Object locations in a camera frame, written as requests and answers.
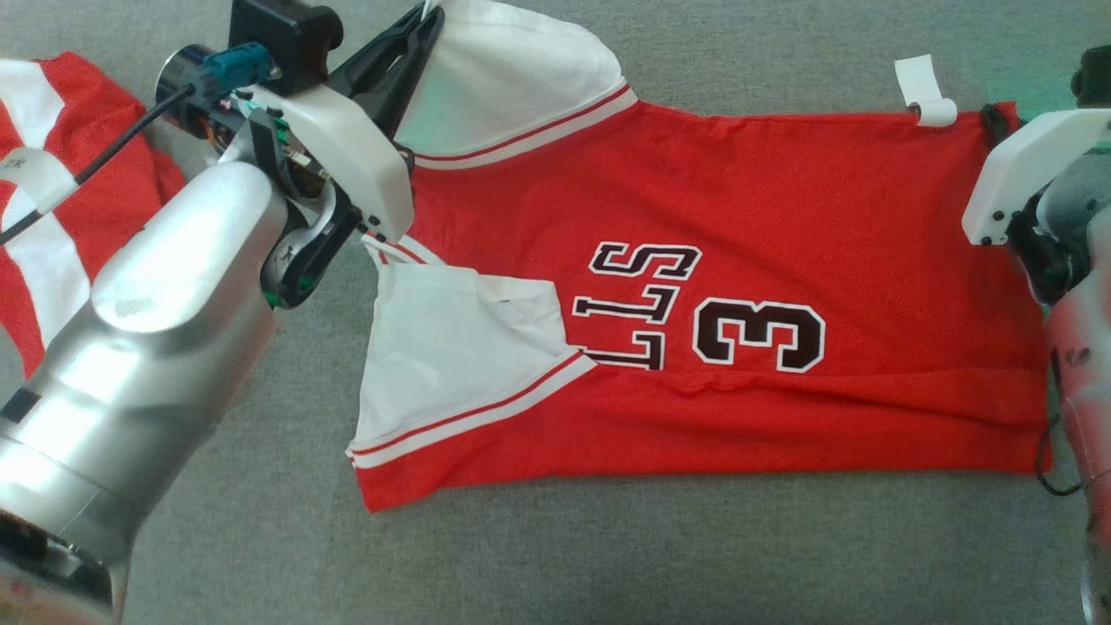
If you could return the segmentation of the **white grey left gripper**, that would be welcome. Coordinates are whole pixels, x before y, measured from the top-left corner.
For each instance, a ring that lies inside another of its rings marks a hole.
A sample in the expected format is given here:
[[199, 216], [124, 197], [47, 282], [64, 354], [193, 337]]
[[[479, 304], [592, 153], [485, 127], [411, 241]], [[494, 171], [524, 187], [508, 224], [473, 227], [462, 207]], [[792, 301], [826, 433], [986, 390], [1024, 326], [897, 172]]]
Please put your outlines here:
[[302, 304], [357, 231], [394, 241], [411, 226], [410, 160], [392, 138], [444, 20], [406, 12], [338, 65], [329, 87], [297, 95], [274, 90], [280, 69], [258, 43], [187, 46], [167, 59], [156, 82], [164, 119], [209, 142], [220, 161], [260, 170], [286, 210], [260, 273], [274, 308]]

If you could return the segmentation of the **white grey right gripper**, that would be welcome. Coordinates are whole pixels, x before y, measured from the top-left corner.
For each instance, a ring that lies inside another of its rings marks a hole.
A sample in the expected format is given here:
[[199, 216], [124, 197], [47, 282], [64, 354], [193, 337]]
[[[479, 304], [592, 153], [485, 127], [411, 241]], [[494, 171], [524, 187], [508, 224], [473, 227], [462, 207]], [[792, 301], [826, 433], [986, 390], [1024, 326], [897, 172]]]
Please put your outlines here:
[[1094, 268], [1088, 226], [1108, 211], [1107, 109], [1047, 112], [1015, 131], [1015, 103], [981, 108], [993, 147], [962, 214], [975, 246], [1005, 246], [1032, 296], [1054, 305]]

